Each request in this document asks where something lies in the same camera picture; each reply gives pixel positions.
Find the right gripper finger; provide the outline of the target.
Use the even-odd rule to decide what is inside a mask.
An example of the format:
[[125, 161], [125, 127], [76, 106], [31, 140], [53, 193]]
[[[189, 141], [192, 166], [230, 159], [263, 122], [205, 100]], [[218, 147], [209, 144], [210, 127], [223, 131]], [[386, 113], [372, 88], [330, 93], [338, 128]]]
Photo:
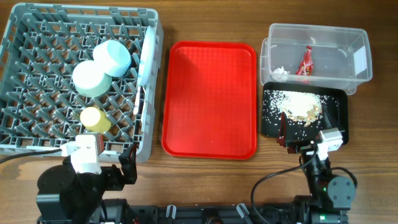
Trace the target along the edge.
[[294, 142], [294, 134], [292, 130], [289, 129], [286, 113], [282, 112], [280, 118], [281, 123], [277, 143], [279, 143], [279, 145], [282, 147], [292, 147]]
[[328, 108], [325, 105], [322, 105], [322, 116], [323, 116], [323, 123], [325, 124], [326, 129], [332, 129], [332, 128], [339, 129], [339, 123], [330, 114]]

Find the food scraps and rice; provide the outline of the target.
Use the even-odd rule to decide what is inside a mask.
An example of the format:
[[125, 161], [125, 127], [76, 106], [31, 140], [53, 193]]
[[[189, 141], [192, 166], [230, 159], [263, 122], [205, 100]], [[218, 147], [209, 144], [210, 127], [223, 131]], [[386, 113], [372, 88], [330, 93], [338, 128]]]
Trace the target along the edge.
[[294, 139], [304, 140], [309, 137], [311, 129], [320, 127], [322, 105], [314, 95], [299, 95], [297, 93], [284, 93], [286, 103], [281, 103], [281, 113], [287, 115], [289, 129], [293, 131]]

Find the white plastic fork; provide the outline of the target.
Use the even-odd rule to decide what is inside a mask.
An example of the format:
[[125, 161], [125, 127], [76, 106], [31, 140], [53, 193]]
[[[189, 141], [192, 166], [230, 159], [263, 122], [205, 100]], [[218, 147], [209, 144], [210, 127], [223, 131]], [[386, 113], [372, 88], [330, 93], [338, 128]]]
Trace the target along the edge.
[[135, 101], [134, 101], [134, 108], [133, 108], [134, 115], [139, 114], [139, 111], [140, 111], [141, 92], [142, 92], [142, 87], [138, 86]]

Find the yellow cup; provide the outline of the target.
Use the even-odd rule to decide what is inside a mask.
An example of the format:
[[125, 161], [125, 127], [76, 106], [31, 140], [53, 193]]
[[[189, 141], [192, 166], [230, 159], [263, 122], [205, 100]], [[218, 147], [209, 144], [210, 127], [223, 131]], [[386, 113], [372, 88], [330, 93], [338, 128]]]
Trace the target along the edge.
[[95, 107], [87, 107], [80, 113], [80, 121], [84, 127], [92, 132], [104, 133], [111, 127], [106, 113]]

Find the red snack wrapper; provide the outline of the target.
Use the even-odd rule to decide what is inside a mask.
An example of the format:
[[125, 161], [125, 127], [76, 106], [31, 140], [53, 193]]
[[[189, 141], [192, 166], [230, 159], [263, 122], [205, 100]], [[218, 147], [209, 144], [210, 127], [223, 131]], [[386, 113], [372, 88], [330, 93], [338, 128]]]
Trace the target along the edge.
[[306, 46], [303, 59], [296, 71], [296, 75], [311, 76], [313, 72], [312, 47]]

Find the green bowl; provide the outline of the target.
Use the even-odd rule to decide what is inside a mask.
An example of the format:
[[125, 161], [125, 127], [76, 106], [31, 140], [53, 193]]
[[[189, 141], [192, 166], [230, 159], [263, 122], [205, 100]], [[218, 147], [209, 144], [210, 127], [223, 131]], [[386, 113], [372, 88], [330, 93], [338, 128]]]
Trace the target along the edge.
[[95, 61], [86, 60], [73, 69], [72, 81], [79, 94], [93, 98], [108, 91], [112, 78], [105, 74]]

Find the light blue plate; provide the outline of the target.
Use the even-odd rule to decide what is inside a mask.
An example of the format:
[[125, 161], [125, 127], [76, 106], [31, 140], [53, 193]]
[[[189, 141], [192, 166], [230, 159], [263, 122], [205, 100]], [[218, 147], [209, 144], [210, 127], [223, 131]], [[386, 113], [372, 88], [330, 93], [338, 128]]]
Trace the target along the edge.
[[144, 36], [142, 52], [139, 62], [139, 71], [137, 78], [137, 85], [144, 86], [149, 81], [149, 77], [152, 71], [152, 65], [155, 54], [155, 30], [152, 27], [146, 29]]

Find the light blue bowl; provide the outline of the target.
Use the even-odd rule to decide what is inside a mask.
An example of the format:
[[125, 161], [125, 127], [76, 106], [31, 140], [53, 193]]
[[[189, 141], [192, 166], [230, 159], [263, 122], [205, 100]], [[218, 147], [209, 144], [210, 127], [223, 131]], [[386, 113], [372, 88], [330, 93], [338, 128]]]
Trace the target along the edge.
[[94, 48], [93, 60], [105, 74], [122, 77], [131, 65], [131, 54], [120, 42], [107, 40]]

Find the white plastic spoon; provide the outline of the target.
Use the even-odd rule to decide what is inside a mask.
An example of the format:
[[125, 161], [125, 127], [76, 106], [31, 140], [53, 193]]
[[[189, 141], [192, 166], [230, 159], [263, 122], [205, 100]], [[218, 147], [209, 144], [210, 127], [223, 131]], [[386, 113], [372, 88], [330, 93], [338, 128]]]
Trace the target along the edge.
[[146, 119], [147, 119], [147, 98], [148, 98], [148, 94], [147, 94], [145, 86], [142, 86], [141, 89], [142, 89], [142, 94], [144, 95], [143, 96], [143, 100], [144, 101], [142, 103], [141, 123], [142, 123], [142, 125], [145, 125]]

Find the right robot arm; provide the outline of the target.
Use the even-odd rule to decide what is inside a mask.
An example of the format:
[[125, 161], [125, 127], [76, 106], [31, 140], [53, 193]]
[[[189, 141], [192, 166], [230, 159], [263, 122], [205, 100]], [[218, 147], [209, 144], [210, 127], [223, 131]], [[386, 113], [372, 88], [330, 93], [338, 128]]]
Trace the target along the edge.
[[288, 136], [287, 113], [281, 114], [277, 142], [289, 154], [300, 154], [300, 168], [307, 178], [310, 195], [297, 195], [289, 206], [291, 223], [348, 223], [347, 211], [356, 195], [358, 181], [343, 167], [332, 167], [328, 154], [344, 142], [344, 129], [322, 106], [325, 128], [309, 140], [293, 140]]

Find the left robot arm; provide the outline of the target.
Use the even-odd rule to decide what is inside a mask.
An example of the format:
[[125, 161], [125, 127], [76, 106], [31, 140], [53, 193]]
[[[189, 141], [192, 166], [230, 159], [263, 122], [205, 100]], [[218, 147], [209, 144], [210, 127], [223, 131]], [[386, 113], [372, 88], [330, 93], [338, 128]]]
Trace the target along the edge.
[[139, 223], [126, 199], [103, 199], [106, 191], [136, 183], [136, 145], [119, 155], [119, 161], [120, 168], [101, 166], [100, 174], [77, 174], [70, 157], [47, 169], [37, 181], [37, 223]]

